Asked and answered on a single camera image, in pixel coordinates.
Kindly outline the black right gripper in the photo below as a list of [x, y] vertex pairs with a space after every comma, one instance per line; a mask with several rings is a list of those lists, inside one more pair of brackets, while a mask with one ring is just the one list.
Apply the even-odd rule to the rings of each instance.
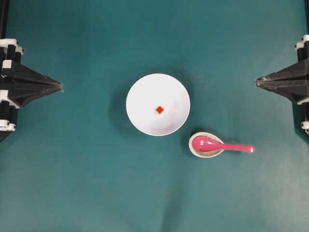
[[257, 78], [256, 86], [281, 95], [298, 105], [301, 111], [301, 129], [309, 133], [309, 35], [295, 44], [297, 61], [283, 70]]

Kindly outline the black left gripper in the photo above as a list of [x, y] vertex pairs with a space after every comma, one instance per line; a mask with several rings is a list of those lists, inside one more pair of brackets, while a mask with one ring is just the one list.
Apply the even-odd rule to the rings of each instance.
[[[6, 139], [17, 127], [18, 110], [30, 102], [62, 90], [63, 84], [20, 64], [23, 48], [17, 39], [0, 40], [0, 140]], [[15, 83], [4, 74], [18, 81]]]

